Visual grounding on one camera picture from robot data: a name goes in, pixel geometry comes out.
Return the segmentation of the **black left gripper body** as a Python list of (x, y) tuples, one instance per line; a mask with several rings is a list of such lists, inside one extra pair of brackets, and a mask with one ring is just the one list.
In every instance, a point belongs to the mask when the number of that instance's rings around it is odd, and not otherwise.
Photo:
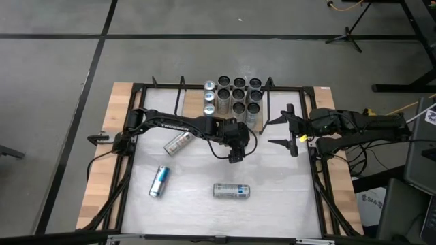
[(229, 147), (247, 147), (250, 137), (249, 129), (243, 122), (238, 122), (236, 118), (223, 119), (217, 123), (220, 145)]

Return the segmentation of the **dark grey box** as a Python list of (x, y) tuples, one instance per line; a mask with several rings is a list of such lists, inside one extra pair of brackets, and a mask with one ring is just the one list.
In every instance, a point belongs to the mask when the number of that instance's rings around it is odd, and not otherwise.
[(436, 245), (436, 196), (390, 179), (376, 238), (390, 242)]

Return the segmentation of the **black tripod stand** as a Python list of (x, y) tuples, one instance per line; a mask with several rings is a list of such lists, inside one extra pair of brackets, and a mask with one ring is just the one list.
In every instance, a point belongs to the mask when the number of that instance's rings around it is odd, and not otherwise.
[(349, 42), (358, 53), (362, 53), (362, 49), (356, 43), (356, 40), (353, 38), (352, 32), (357, 27), (357, 25), (359, 24), (359, 22), (361, 21), (363, 16), (366, 14), (367, 10), (371, 7), (371, 5), (372, 5), (372, 3), (369, 3), (364, 8), (362, 13), (359, 15), (359, 17), (356, 19), (356, 21), (353, 23), (353, 25), (351, 27), (348, 27), (348, 26), (345, 27), (344, 34), (336, 36), (332, 39), (327, 39), (324, 43), (331, 44), (333, 42), (339, 42), (339, 41)]

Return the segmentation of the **wooden shelf board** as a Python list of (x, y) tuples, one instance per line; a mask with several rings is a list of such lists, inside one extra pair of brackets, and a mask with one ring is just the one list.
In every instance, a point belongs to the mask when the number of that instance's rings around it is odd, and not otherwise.
[[(203, 116), (204, 112), (204, 91), (203, 90), (193, 90), (188, 89), (184, 92), (183, 99), (183, 109), (181, 111), (181, 115), (185, 117), (195, 118), (198, 116)], [(267, 119), (267, 116), (263, 113), (263, 102), (260, 103), (260, 111), (256, 116), (256, 124), (253, 131), (259, 132), (262, 130), (264, 126), (264, 119)]]

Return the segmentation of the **black furniture foot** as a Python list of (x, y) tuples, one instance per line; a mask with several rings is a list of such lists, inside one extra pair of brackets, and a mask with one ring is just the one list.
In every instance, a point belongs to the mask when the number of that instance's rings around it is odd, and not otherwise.
[(22, 159), (25, 153), (0, 145), (0, 156), (10, 156), (16, 159)]

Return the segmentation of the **dark grey equipment case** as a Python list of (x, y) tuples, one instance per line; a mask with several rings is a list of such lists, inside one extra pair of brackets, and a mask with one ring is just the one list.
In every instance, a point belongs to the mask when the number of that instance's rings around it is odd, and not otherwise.
[(436, 195), (436, 98), (418, 102), (405, 164), (404, 179), (412, 186)]

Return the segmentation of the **black desk leg beam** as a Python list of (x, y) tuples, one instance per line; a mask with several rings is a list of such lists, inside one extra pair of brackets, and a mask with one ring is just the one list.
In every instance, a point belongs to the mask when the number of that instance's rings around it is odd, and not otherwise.
[(365, 176), (352, 181), (354, 192), (361, 193), (379, 187), (385, 187), (391, 178), (404, 181), (405, 166), (401, 165), (392, 169)]

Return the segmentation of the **black desk frame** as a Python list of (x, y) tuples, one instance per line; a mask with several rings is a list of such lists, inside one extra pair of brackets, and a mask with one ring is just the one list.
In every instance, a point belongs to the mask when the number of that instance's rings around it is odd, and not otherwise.
[(399, 4), (411, 25), (414, 35), (407, 37), (405, 35), (370, 35), (362, 38), (362, 40), (370, 40), (372, 37), (379, 40), (417, 40), (421, 43), (431, 63), (430, 70), (410, 84), (373, 84), (371, 86), (372, 91), (375, 93), (436, 93), (436, 85), (431, 85), (431, 82), (436, 82), (436, 54), (433, 53), (434, 48), (418, 26), (418, 22), (406, 4), (406, 0), (345, 0), (345, 2), (356, 2), (356, 5), (362, 3), (367, 3), (367, 5), (369, 3)]

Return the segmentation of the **white Celsius can palm print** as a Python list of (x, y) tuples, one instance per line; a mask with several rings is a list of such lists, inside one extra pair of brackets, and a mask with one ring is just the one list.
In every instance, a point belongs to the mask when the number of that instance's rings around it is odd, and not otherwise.
[(247, 199), (251, 195), (251, 188), (247, 184), (224, 184), (213, 185), (213, 197)]

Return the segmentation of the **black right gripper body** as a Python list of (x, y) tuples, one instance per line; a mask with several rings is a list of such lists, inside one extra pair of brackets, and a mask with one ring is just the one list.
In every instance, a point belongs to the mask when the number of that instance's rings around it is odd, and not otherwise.
[(309, 112), (308, 119), (295, 115), (289, 120), (289, 124), (290, 132), (297, 137), (303, 135), (320, 137), (336, 133), (341, 121), (336, 110), (318, 108)]

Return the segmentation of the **white printed box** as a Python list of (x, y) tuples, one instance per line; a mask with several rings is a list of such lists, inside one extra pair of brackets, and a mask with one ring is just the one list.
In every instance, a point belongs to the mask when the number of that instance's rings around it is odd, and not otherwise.
[(385, 196), (384, 187), (356, 193), (360, 220), (364, 227), (379, 224)]

